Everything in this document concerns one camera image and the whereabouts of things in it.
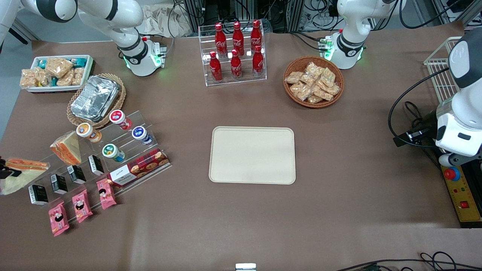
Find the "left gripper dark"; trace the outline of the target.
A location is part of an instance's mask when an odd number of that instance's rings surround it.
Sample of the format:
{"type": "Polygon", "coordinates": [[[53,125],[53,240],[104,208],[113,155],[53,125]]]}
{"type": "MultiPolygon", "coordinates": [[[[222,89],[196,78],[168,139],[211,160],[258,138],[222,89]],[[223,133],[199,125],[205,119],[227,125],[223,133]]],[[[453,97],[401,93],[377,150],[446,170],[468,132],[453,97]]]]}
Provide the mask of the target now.
{"type": "Polygon", "coordinates": [[[393,137],[393,142],[397,147],[410,143],[423,146],[435,146],[437,129],[432,126],[419,125],[409,130],[409,134],[400,134],[393,137]]]}

